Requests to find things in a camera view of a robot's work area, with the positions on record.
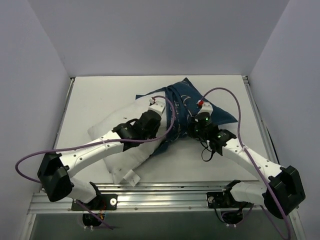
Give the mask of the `blue pillowcase with gold script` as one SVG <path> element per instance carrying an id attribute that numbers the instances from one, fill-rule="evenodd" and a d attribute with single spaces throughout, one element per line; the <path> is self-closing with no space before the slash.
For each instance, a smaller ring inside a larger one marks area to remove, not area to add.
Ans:
<path id="1" fill-rule="evenodd" d="M 159 88 L 145 95 L 137 94 L 135 99 L 137 100 L 151 94 L 160 95 L 160 92 L 165 93 L 165 96 L 174 104 L 176 113 L 173 127 L 166 135 L 167 139 L 152 153 L 152 157 L 164 153 L 174 141 L 187 137 L 190 118 L 199 112 L 200 109 L 197 107 L 197 102 L 203 97 L 189 79 L 185 77 L 182 81 Z M 219 126 L 238 122 L 229 112 L 211 102 L 210 104 L 213 108 L 211 119 L 215 125 Z"/>

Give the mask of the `white pillow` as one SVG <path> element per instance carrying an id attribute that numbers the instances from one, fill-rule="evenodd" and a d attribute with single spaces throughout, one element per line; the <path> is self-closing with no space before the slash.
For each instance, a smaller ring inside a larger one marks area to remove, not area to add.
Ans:
<path id="1" fill-rule="evenodd" d="M 140 97 L 133 103 L 113 111 L 87 130 L 90 138 L 92 140 L 98 139 L 119 124 L 140 118 L 142 113 L 148 110 L 150 98 L 148 95 Z M 104 158 L 103 161 L 112 176 L 113 182 L 118 184 L 122 180 L 126 180 L 132 186 L 135 186 L 140 177 L 133 170 L 146 161 L 165 140 L 166 138 L 163 137 L 156 141 L 142 143 L 137 147 Z"/>

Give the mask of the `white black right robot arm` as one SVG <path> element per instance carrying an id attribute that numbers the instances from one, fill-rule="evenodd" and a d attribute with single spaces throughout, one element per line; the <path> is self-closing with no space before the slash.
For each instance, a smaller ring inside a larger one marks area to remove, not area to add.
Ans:
<path id="1" fill-rule="evenodd" d="M 201 112 L 192 117 L 188 134 L 208 144 L 212 154 L 232 160 L 259 181 L 233 180 L 227 184 L 222 190 L 225 205 L 260 205 L 274 217 L 283 219 L 305 200 L 302 180 L 296 168 L 281 166 L 261 156 L 244 145 L 235 134 L 215 125 L 209 113 Z"/>

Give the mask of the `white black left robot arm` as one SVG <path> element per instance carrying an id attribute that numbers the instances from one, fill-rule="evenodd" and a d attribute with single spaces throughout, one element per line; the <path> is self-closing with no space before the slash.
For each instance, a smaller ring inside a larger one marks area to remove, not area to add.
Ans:
<path id="1" fill-rule="evenodd" d="M 77 180 L 75 175 L 101 159 L 137 148 L 143 141 L 155 138 L 161 119 L 162 112 L 149 109 L 139 119 L 114 127 L 90 142 L 88 147 L 46 153 L 37 176 L 49 201 L 71 198 L 81 201 L 90 210 L 97 209 L 103 200 L 101 192 L 93 182 Z"/>

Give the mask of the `aluminium front rail frame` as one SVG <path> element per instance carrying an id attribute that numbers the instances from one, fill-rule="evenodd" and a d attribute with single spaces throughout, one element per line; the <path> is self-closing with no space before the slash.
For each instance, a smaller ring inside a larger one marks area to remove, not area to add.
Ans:
<path id="1" fill-rule="evenodd" d="M 143 183 L 137 187 L 103 183 L 115 195 L 115 210 L 105 210 L 107 227 L 85 226 L 83 211 L 70 199 L 50 202 L 44 192 L 33 195 L 22 232 L 23 240 L 281 240 L 306 235 L 294 210 L 287 221 L 268 217 L 255 205 L 243 210 L 244 220 L 227 226 L 223 206 L 212 208 L 221 192 L 218 182 Z"/>

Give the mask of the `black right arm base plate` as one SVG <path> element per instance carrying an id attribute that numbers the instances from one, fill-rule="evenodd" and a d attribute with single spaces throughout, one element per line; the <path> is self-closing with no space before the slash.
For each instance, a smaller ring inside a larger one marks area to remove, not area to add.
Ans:
<path id="1" fill-rule="evenodd" d="M 238 202 L 231 200 L 229 197 L 224 196 L 222 191 L 213 191 L 206 193 L 207 207 L 209 209 L 238 209 L 238 208 L 250 208 L 253 206 L 249 202 Z"/>

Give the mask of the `aluminium right side rail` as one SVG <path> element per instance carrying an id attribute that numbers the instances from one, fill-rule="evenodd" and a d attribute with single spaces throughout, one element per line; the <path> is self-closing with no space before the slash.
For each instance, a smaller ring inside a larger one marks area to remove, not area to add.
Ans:
<path id="1" fill-rule="evenodd" d="M 246 88 L 246 92 L 247 92 L 247 95 L 248 95 L 248 98 L 249 98 L 249 101 L 250 101 L 250 104 L 251 104 L 255 119 L 257 121 L 258 129 L 259 129 L 259 132 L 260 132 L 260 135 L 261 135 L 261 138 L 262 138 L 262 142 L 263 142 L 264 148 L 266 150 L 267 156 L 272 162 L 274 162 L 276 164 L 280 164 L 278 156 L 277 156 L 277 153 L 276 153 L 275 148 L 274 148 L 273 141 L 272 141 L 271 136 L 270 136 L 270 133 L 268 131 L 267 126 L 265 125 L 265 123 L 263 121 L 262 115 L 261 115 L 261 113 L 259 111 L 259 108 L 257 106 L 257 103 L 256 103 L 256 101 L 254 99 L 254 96 L 253 96 L 253 93 L 252 93 L 252 90 L 251 90 L 251 87 L 250 87 L 248 76 L 247 75 L 243 75 L 242 76 L 242 80 L 243 80 L 244 86 Z"/>

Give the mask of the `aluminium rail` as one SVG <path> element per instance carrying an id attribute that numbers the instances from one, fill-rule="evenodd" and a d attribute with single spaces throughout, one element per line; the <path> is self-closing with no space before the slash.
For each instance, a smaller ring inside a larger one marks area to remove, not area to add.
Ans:
<path id="1" fill-rule="evenodd" d="M 67 109 L 68 109 L 70 97 L 71 97 L 72 90 L 73 90 L 74 83 L 75 83 L 75 79 L 76 79 L 75 77 L 71 77 L 70 78 L 70 84 L 69 84 L 69 88 L 68 88 L 68 91 L 67 91 L 67 94 L 66 94 L 66 97 L 65 97 L 65 103 L 64 103 L 63 110 L 62 110 L 62 115 L 61 115 L 61 118 L 60 118 L 60 122 L 59 122 L 59 125 L 58 125 L 56 136 L 55 136 L 55 139 L 54 139 L 53 148 L 57 147 L 57 144 L 58 144 L 58 141 L 59 141 L 61 129 L 62 129 L 63 122 L 64 122 L 64 119 L 65 119 L 65 115 L 66 115 L 66 112 L 67 112 Z"/>
<path id="2" fill-rule="evenodd" d="M 249 98 L 249 101 L 250 101 L 250 104 L 251 104 L 255 119 L 257 121 L 258 129 L 259 129 L 259 132 L 260 132 L 260 135 L 261 135 L 261 138 L 262 138 L 262 142 L 263 142 L 264 148 L 266 150 L 267 156 L 272 162 L 274 162 L 276 164 L 280 164 L 278 156 L 277 156 L 277 153 L 276 153 L 275 148 L 274 148 L 273 141 L 272 141 L 271 136 L 270 136 L 270 133 L 268 131 L 267 126 L 265 125 L 265 123 L 263 121 L 262 115 L 261 115 L 261 113 L 259 111 L 259 108 L 257 106 L 257 103 L 256 103 L 256 101 L 254 99 L 254 96 L 253 96 L 253 93 L 252 93 L 252 90 L 251 90 L 251 87 L 250 87 L 248 76 L 247 75 L 243 75 L 242 76 L 242 80 L 243 80 L 244 86 L 246 88 L 246 92 L 247 92 L 247 95 L 248 95 L 248 98 Z"/>

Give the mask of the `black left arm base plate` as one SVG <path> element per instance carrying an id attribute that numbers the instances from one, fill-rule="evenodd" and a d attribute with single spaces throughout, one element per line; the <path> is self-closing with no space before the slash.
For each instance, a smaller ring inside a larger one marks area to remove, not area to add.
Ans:
<path id="1" fill-rule="evenodd" d="M 81 196 L 78 201 L 91 211 L 114 211 L 117 209 L 118 195 L 114 193 L 97 196 Z"/>

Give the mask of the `aluminium left side rail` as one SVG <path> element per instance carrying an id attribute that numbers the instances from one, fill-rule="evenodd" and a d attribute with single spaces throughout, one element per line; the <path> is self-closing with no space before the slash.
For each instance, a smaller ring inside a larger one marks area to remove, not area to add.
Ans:
<path id="1" fill-rule="evenodd" d="M 67 91 L 67 94 L 66 94 L 66 97 L 65 97 L 65 103 L 64 103 L 63 110 L 62 110 L 62 115 L 61 115 L 61 118 L 60 118 L 60 122 L 59 122 L 59 125 L 58 125 L 56 136 L 55 136 L 55 139 L 54 139 L 53 148 L 57 147 L 57 144 L 58 144 L 58 141 L 59 141 L 61 129 L 62 129 L 63 122 L 64 122 L 64 119 L 65 119 L 65 115 L 66 115 L 66 112 L 67 112 L 67 109 L 68 109 L 70 97 L 71 97 L 72 90 L 73 90 L 74 83 L 75 83 L 75 79 L 76 79 L 75 77 L 71 77 L 70 78 L 70 84 L 69 84 L 69 88 L 68 88 L 68 91 Z"/>

